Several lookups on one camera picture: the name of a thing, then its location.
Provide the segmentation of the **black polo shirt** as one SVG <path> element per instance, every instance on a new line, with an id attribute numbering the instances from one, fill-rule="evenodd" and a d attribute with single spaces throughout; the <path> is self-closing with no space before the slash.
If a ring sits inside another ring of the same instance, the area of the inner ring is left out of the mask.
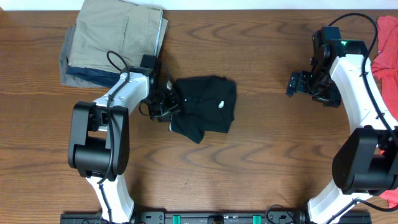
<path id="1" fill-rule="evenodd" d="M 174 85 L 181 111 L 173 114 L 169 129 L 199 144 L 206 131 L 227 133 L 234 121 L 236 82 L 225 77 L 181 78 Z"/>

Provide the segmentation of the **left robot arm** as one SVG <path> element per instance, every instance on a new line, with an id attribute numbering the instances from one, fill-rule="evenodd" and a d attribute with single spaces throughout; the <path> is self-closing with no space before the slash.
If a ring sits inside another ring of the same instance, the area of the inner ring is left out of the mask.
<path id="1" fill-rule="evenodd" d="M 145 55 L 138 67 L 122 63 L 118 82 L 92 103 L 78 102 L 72 113 L 68 163 L 94 188 L 102 207 L 96 214 L 63 214 L 60 223 L 295 223 L 294 211 L 263 213 L 167 213 L 138 211 L 124 171 L 129 160 L 129 115 L 142 101 L 151 110 L 171 108 L 171 95 L 158 96 L 161 62 Z"/>

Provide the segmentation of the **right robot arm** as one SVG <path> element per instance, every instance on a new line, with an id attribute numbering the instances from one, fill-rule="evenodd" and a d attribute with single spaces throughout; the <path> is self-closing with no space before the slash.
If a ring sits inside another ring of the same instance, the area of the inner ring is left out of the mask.
<path id="1" fill-rule="evenodd" d="M 371 74 L 361 40 L 314 41 L 313 70 L 293 73 L 288 93 L 344 104 L 350 136 L 332 162 L 331 182 L 297 214 L 297 223 L 339 223 L 359 203 L 397 188 L 397 121 Z"/>

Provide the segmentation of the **navy folded garment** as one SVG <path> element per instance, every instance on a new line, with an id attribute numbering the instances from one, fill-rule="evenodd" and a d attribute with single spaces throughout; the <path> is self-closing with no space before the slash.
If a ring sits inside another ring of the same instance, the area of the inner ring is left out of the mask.
<path id="1" fill-rule="evenodd" d="M 67 67 L 67 74 L 106 88 L 113 87 L 120 79 L 119 73 L 93 68 Z"/>

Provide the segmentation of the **red shirt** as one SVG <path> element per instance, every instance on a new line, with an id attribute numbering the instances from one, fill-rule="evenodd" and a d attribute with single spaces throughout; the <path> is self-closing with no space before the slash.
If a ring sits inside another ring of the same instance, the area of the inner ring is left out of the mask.
<path id="1" fill-rule="evenodd" d="M 381 16 L 378 26 L 378 55 L 371 70 L 382 84 L 382 99 L 397 120 L 397 18 Z"/>

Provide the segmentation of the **beige folded trousers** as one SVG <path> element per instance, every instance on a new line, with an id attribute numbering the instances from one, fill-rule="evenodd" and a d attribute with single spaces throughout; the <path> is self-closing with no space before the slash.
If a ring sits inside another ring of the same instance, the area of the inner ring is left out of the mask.
<path id="1" fill-rule="evenodd" d="M 143 55 L 160 53 L 168 20 L 163 10 L 118 0 L 86 0 L 76 19 L 68 65 L 116 73 L 106 53 L 118 53 L 130 66 Z"/>

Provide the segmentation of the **grey folded garment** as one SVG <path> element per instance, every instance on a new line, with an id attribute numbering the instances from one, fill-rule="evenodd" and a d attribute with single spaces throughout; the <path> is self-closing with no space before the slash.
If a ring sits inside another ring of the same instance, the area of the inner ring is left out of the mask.
<path id="1" fill-rule="evenodd" d="M 69 66 L 68 63 L 71 54 L 73 38 L 75 35 L 75 29 L 76 26 L 69 28 L 63 41 L 59 58 L 60 83 L 62 85 L 78 88 L 102 88 L 103 86 L 99 86 L 94 83 L 84 81 L 81 78 L 77 78 L 67 74 L 67 67 Z"/>

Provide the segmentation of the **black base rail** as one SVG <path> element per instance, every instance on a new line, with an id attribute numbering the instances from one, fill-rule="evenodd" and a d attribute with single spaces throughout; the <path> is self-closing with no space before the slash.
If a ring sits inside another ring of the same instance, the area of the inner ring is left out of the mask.
<path id="1" fill-rule="evenodd" d="M 132 224 L 293 224 L 300 223 L 288 216 L 287 212 L 271 211 L 265 213 L 164 213 L 142 212 L 133 215 Z M 100 213 L 96 214 L 63 214 L 60 216 L 61 224 L 80 223 L 108 223 L 102 219 Z M 348 212 L 343 215 L 338 223 L 343 224 L 372 224 L 368 212 Z"/>

